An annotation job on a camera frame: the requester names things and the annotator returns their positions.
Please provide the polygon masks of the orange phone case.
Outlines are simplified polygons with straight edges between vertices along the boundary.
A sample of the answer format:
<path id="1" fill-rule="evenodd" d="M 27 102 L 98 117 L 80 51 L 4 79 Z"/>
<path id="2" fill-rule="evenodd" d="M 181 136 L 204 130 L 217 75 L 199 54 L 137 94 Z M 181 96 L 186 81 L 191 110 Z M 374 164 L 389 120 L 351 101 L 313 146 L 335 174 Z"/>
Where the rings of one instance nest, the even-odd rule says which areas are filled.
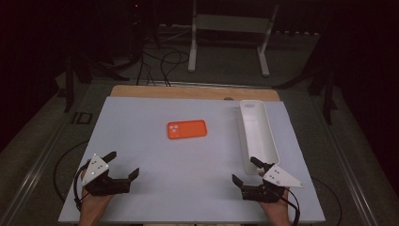
<path id="1" fill-rule="evenodd" d="M 171 121 L 167 125 L 167 131 L 169 139 L 205 137 L 207 135 L 204 120 Z"/>

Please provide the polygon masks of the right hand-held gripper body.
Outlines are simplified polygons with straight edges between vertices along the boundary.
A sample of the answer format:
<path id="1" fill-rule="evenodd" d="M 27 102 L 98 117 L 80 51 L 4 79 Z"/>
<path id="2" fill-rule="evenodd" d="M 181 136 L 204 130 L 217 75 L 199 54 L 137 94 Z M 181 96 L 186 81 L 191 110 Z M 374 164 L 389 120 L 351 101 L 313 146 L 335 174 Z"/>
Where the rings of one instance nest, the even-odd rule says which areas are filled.
<path id="1" fill-rule="evenodd" d="M 305 186 L 278 165 L 262 163 L 259 167 L 264 170 L 263 182 L 259 186 L 245 186 L 243 183 L 240 183 L 240 190 L 244 200 L 278 202 L 282 198 L 286 188 L 303 188 Z"/>

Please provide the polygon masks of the person's right hand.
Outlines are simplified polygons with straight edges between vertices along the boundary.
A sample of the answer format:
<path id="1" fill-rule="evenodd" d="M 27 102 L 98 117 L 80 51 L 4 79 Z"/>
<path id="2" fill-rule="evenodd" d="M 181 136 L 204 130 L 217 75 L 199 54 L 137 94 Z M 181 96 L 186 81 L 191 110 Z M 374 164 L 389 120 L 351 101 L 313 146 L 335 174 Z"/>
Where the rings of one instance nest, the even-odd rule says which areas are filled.
<path id="1" fill-rule="evenodd" d="M 274 203 L 260 202 L 260 206 L 263 209 L 267 219 L 289 219 L 288 204 L 284 201 L 278 201 Z"/>

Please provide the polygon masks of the black tripod stand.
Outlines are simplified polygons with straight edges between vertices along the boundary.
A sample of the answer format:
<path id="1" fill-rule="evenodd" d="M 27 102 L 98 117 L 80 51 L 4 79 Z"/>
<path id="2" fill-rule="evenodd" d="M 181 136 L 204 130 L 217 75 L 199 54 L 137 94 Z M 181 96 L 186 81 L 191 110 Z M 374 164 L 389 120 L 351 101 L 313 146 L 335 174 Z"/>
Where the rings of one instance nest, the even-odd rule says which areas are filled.
<path id="1" fill-rule="evenodd" d="M 64 93 L 66 97 L 66 105 L 65 105 L 65 112 L 69 112 L 72 109 L 72 105 L 74 102 L 74 82 L 73 82 L 73 64 L 72 62 L 77 59 L 82 59 L 85 63 L 89 66 L 92 66 L 94 69 L 99 70 L 102 73 L 105 73 L 107 76 L 119 80 L 119 81 L 128 81 L 128 78 L 123 77 L 114 73 L 111 69 L 106 68 L 100 62 L 96 62 L 87 55 L 82 52 L 77 52 L 73 48 L 66 49 L 66 59 L 65 59 L 65 88 Z"/>
<path id="2" fill-rule="evenodd" d="M 287 89 L 303 80 L 312 78 L 307 91 L 310 96 L 319 95 L 322 90 L 325 92 L 322 113 L 328 124 L 332 124 L 331 110 L 333 106 L 335 106 L 332 100 L 334 71 L 332 61 L 333 47 L 331 46 L 331 41 L 333 40 L 331 35 L 333 34 L 335 16 L 336 11 L 333 11 L 327 17 L 327 22 L 322 29 L 320 38 L 315 44 L 301 74 L 287 82 L 273 86 L 273 89 Z"/>

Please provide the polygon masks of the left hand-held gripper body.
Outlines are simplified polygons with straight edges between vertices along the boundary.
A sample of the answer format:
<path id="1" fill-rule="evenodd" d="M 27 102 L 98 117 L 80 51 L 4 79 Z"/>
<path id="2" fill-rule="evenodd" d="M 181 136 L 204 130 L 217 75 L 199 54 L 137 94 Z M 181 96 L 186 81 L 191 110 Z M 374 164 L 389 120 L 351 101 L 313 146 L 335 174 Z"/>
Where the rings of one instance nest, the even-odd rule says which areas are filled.
<path id="1" fill-rule="evenodd" d="M 96 153 L 86 163 L 86 173 L 81 181 L 82 187 L 93 196 L 107 196 L 129 193 L 129 179 L 113 179 L 109 173 L 109 165 Z"/>

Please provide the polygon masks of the black floor socket frame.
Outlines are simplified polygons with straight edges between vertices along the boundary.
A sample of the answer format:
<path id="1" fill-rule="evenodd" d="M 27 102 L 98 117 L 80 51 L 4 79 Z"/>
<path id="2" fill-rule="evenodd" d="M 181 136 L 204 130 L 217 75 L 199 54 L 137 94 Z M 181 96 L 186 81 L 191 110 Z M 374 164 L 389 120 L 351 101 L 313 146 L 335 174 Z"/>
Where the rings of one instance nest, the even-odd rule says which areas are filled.
<path id="1" fill-rule="evenodd" d="M 90 124 L 93 115 L 87 112 L 75 112 L 71 124 Z"/>

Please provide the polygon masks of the person's left hand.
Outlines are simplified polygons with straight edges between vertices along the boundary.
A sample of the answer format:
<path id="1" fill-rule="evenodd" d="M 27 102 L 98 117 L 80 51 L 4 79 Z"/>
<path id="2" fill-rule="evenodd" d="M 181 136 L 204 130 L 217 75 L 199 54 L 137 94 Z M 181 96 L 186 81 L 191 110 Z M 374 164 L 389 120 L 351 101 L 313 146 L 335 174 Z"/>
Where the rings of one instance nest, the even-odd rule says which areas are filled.
<path id="1" fill-rule="evenodd" d="M 108 204 L 113 199 L 113 195 L 92 196 L 84 188 L 82 188 L 82 197 L 83 200 L 80 211 L 80 218 L 102 219 Z"/>

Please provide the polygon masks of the long white plastic tray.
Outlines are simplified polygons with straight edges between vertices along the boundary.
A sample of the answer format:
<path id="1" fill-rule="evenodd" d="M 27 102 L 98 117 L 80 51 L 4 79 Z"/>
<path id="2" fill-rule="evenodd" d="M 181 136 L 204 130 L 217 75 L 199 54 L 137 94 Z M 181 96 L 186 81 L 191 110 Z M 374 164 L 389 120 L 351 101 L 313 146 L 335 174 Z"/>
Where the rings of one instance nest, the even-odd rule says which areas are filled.
<path id="1" fill-rule="evenodd" d="M 278 164 L 279 154 L 269 123 L 266 105 L 258 100 L 242 100 L 239 103 L 238 128 L 245 172 L 256 175 L 257 168 L 251 161 L 256 157 L 266 164 Z"/>

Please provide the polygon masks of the white metal stand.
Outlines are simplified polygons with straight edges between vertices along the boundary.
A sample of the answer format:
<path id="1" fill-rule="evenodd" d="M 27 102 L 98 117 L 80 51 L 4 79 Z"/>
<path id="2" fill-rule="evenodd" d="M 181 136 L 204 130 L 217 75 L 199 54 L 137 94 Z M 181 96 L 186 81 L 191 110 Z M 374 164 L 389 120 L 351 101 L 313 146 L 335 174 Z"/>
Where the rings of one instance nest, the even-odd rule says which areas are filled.
<path id="1" fill-rule="evenodd" d="M 279 5 L 272 7 L 267 18 L 201 14 L 197 12 L 198 0 L 192 0 L 191 46 L 188 59 L 188 70 L 194 72 L 197 63 L 197 31 L 213 30 L 228 32 L 247 32 L 263 34 L 263 42 L 257 47 L 257 55 L 262 76 L 270 75 L 265 50 L 269 42 L 272 29 L 279 11 Z"/>

